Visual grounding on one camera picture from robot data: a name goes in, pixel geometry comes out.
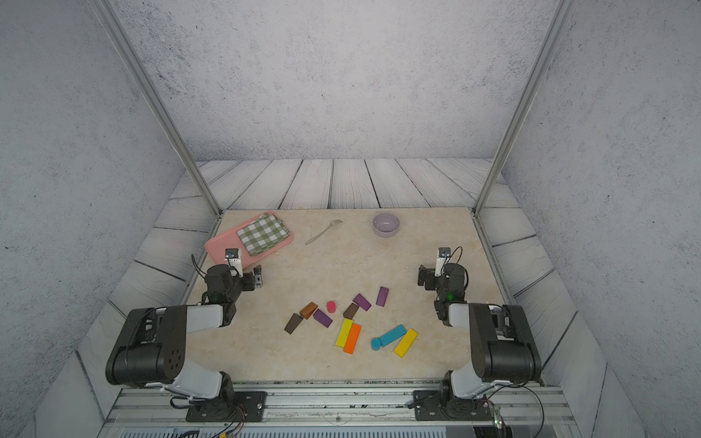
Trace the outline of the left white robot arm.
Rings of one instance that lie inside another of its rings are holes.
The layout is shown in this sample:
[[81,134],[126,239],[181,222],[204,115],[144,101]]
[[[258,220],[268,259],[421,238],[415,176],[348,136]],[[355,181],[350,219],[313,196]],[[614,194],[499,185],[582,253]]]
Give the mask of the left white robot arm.
[[105,375],[111,385],[159,387],[190,403],[232,404],[231,379],[186,358],[189,334],[229,326],[244,292],[262,287],[262,266],[242,273],[234,266],[216,265],[204,274],[206,292],[196,305],[132,310],[107,359]]

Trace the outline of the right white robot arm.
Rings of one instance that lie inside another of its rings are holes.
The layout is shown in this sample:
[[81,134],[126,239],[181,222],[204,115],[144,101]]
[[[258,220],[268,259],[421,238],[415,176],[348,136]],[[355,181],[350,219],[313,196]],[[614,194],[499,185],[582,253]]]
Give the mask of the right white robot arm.
[[456,263],[420,266],[417,284],[436,293],[434,311],[447,327],[466,329],[471,363],[450,370],[440,390],[444,403],[474,400],[500,385],[538,381],[542,360],[521,306],[467,300],[467,270]]

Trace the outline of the purple wedge block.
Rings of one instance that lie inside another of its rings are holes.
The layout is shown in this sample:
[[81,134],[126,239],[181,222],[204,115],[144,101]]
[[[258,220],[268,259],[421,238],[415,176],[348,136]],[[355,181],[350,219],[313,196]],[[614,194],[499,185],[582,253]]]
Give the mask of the purple wedge block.
[[330,325],[333,323],[333,319],[329,317],[325,312],[323,312],[320,308],[317,308],[312,317],[315,319],[315,321],[319,322],[323,327],[325,328],[330,328]]
[[359,306],[360,308],[362,308],[364,311],[368,311],[368,310],[371,308],[371,306],[372,306],[372,304],[370,303],[370,301],[368,301],[368,299],[367,299],[365,296],[361,295],[361,294],[357,294],[357,295],[353,298],[353,302],[354,302],[357,306]]

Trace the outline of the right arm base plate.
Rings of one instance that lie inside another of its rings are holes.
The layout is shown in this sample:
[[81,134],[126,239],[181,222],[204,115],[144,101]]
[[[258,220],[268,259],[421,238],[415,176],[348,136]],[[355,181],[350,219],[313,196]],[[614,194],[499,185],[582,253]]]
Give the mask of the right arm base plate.
[[414,411],[416,421],[492,421],[494,416],[482,400],[466,400],[438,391],[414,391],[407,408]]

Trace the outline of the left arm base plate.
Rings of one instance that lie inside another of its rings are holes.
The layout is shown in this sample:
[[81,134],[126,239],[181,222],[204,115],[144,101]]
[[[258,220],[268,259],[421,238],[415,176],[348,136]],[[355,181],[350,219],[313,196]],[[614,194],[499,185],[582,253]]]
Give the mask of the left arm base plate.
[[194,401],[187,410],[188,423],[260,423],[266,392],[224,392],[204,401]]

